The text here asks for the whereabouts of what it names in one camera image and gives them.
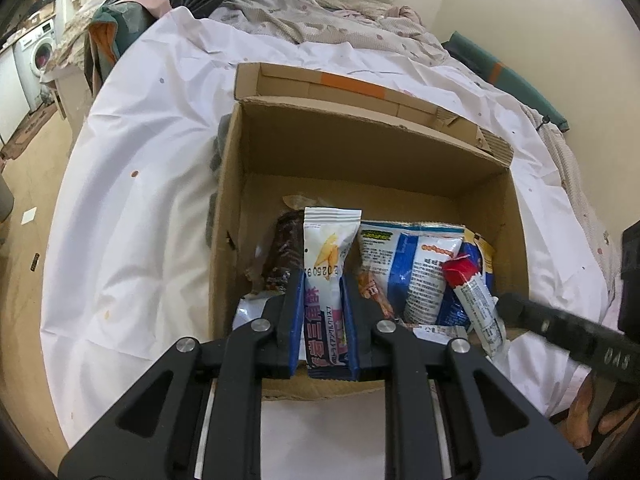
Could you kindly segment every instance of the white paper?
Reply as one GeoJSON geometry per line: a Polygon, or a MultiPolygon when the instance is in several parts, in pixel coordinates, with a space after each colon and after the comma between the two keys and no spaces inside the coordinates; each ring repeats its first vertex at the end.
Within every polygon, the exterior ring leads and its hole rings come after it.
{"type": "Polygon", "coordinates": [[[31,222],[31,220],[36,218],[36,209],[37,209],[37,207],[33,207],[33,208],[29,209],[28,211],[25,211],[24,213],[22,213],[22,224],[21,225],[25,225],[27,222],[31,222]]]}
{"type": "Polygon", "coordinates": [[[418,339],[433,341],[446,345],[455,338],[468,339],[463,326],[438,326],[420,324],[414,327],[414,334],[418,339]]]}

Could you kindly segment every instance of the orange tape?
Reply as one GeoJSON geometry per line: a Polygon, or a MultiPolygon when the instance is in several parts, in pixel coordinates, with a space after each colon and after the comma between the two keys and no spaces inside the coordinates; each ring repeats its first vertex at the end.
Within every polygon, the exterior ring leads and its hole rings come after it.
{"type": "Polygon", "coordinates": [[[496,81],[498,81],[498,76],[500,75],[500,72],[502,72],[502,67],[504,67],[504,65],[498,61],[494,67],[491,70],[491,73],[489,74],[489,79],[488,79],[488,83],[494,84],[496,81]]]}
{"type": "Polygon", "coordinates": [[[324,86],[331,86],[332,88],[340,88],[341,90],[348,90],[349,92],[356,92],[356,94],[377,97],[379,99],[385,98],[384,87],[374,85],[373,83],[358,81],[357,79],[352,79],[342,75],[323,73],[320,78],[320,84],[324,86]]]}

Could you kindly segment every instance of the snack bag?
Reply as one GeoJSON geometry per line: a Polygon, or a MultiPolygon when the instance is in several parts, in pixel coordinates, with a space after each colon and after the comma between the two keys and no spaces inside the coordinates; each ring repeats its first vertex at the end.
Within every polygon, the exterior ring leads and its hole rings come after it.
{"type": "MultiPolygon", "coordinates": [[[[420,297],[428,295],[430,291],[428,286],[434,286],[438,290],[442,287],[444,290],[445,282],[442,272],[437,271],[435,278],[430,277],[432,269],[430,263],[425,260],[442,261],[444,253],[438,251],[452,253],[452,256],[447,255],[446,259],[456,256],[464,232],[465,229],[462,226],[437,222],[362,222],[358,231],[362,269],[372,274],[374,282],[392,306],[394,317],[404,317],[415,263],[420,267],[420,270],[411,291],[412,309],[416,310],[416,304],[420,301],[420,297]],[[418,243],[418,239],[422,236],[437,240],[457,238],[458,241],[453,244],[450,243],[450,240],[442,242],[442,246],[440,246],[440,241],[434,242],[433,239],[418,243]],[[422,246],[433,246],[437,250],[424,250],[422,246]]],[[[437,316],[440,303],[436,307],[429,307],[429,310],[434,308],[437,316]]],[[[412,321],[430,323],[435,320],[433,316],[418,315],[418,318],[412,317],[412,321]]]]}
{"type": "Polygon", "coordinates": [[[458,256],[461,244],[460,238],[418,238],[404,308],[405,321],[422,324],[433,324],[436,321],[447,286],[440,265],[458,256]]]}
{"type": "Polygon", "coordinates": [[[307,207],[305,245],[305,347],[309,376],[348,377],[340,277],[360,225],[361,211],[307,207]],[[330,367],[344,367],[344,371],[330,367]]]}
{"type": "Polygon", "coordinates": [[[376,300],[380,309],[382,309],[382,314],[385,316],[385,319],[394,319],[396,316],[394,309],[386,298],[385,293],[382,292],[382,289],[376,283],[373,272],[361,269],[360,272],[357,273],[356,277],[358,280],[358,291],[360,292],[360,295],[363,298],[376,300]]]}
{"type": "Polygon", "coordinates": [[[469,316],[482,348],[493,358],[504,346],[506,330],[502,320],[495,315],[494,298],[480,270],[468,255],[444,262],[442,270],[469,316]]]}
{"type": "Polygon", "coordinates": [[[304,217],[304,211],[289,211],[278,218],[273,241],[262,267],[266,290],[284,293],[291,271],[302,268],[304,217]]]}
{"type": "MultiPolygon", "coordinates": [[[[262,317],[264,307],[271,298],[279,296],[281,292],[277,290],[263,290],[257,294],[251,293],[240,298],[236,315],[231,324],[231,330],[252,322],[254,319],[262,317]]],[[[300,350],[298,351],[298,361],[306,361],[305,335],[304,329],[300,331],[300,350]]]]}
{"type": "MultiPolygon", "coordinates": [[[[489,245],[489,242],[480,235],[465,228],[465,238],[462,241],[462,247],[460,247],[458,256],[468,255],[471,258],[473,263],[476,264],[476,267],[482,272],[484,284],[489,291],[494,288],[494,253],[494,248],[489,245]]],[[[449,285],[447,285],[444,292],[444,298],[438,319],[436,319],[436,324],[442,326],[460,325],[466,329],[471,325],[465,309],[449,285]]]]}
{"type": "Polygon", "coordinates": [[[412,332],[418,339],[443,345],[452,339],[467,339],[466,330],[461,326],[413,325],[412,332]]]}

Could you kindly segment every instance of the metal screw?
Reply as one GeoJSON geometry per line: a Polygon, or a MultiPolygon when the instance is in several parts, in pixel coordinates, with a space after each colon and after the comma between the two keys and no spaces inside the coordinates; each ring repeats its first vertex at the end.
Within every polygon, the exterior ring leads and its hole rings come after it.
{"type": "Polygon", "coordinates": [[[451,342],[451,349],[456,354],[466,354],[467,352],[469,352],[469,350],[471,350],[471,345],[469,344],[469,341],[459,337],[451,342]]]}
{"type": "Polygon", "coordinates": [[[389,321],[388,319],[383,319],[379,321],[376,325],[378,330],[385,334],[391,334],[396,331],[396,324],[393,321],[389,321]]]}
{"type": "Polygon", "coordinates": [[[267,332],[270,329],[271,323],[269,323],[268,319],[264,319],[263,317],[259,317],[258,319],[254,319],[251,322],[251,329],[254,332],[267,332]]]}
{"type": "Polygon", "coordinates": [[[175,344],[178,352],[191,352],[196,348],[196,340],[193,337],[183,337],[175,344]]]}

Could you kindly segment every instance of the blue and white snack bag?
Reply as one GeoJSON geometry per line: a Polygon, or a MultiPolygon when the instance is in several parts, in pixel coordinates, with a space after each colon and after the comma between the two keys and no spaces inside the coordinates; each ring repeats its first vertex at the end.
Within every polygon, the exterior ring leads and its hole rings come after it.
{"type": "Polygon", "coordinates": [[[396,317],[433,324],[446,281],[441,262],[458,255],[465,228],[437,222],[363,221],[362,268],[371,272],[396,317]]]}

